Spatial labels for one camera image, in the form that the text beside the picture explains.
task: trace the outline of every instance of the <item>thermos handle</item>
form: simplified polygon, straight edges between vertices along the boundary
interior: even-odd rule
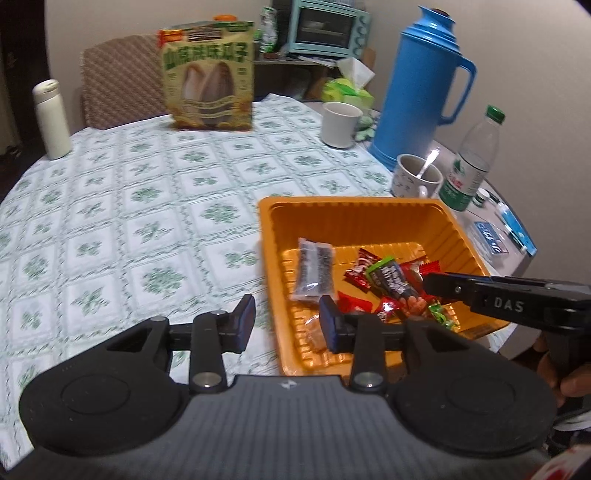
[[[457,114],[460,113],[460,110],[462,110],[464,103],[466,103],[466,98],[468,98],[468,93],[470,93],[470,90],[472,90],[472,84],[474,84],[474,79],[476,78],[476,65],[474,65],[470,60],[461,57],[460,64],[458,65],[458,67],[467,70],[470,74],[470,78],[468,79],[466,89],[464,90],[464,93],[462,93],[462,97],[460,98],[460,101],[457,104],[456,111],[453,112],[451,116],[442,116],[439,119],[439,125],[449,125],[456,121]]]

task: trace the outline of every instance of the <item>bottle label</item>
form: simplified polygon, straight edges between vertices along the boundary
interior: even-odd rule
[[[441,187],[439,196],[444,203],[454,210],[466,210],[476,194],[487,172],[470,165],[458,154],[453,161],[453,168]]]

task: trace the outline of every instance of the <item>tablecloth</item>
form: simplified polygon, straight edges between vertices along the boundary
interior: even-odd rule
[[[388,195],[363,148],[335,150],[321,117],[271,95],[252,132],[178,131],[169,116],[72,137],[36,162],[0,206],[0,460],[30,449],[18,417],[35,375],[155,314],[171,323],[256,298],[229,377],[278,373],[257,203],[267,196]],[[186,382],[188,353],[171,376]]]

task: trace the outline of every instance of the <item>tissue box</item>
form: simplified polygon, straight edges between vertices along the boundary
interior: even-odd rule
[[[360,108],[367,115],[374,105],[374,97],[365,89],[356,92],[347,79],[334,79],[326,82],[322,89],[323,102],[343,102]]]

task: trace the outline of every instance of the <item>clear plastic bag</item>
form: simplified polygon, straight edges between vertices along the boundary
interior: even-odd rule
[[[327,349],[326,340],[320,327],[320,319],[318,315],[312,315],[304,323],[306,328],[306,341],[312,348],[313,352],[320,353]]]
[[[298,240],[300,262],[292,300],[318,302],[322,295],[334,296],[332,279],[333,247],[330,244]]]

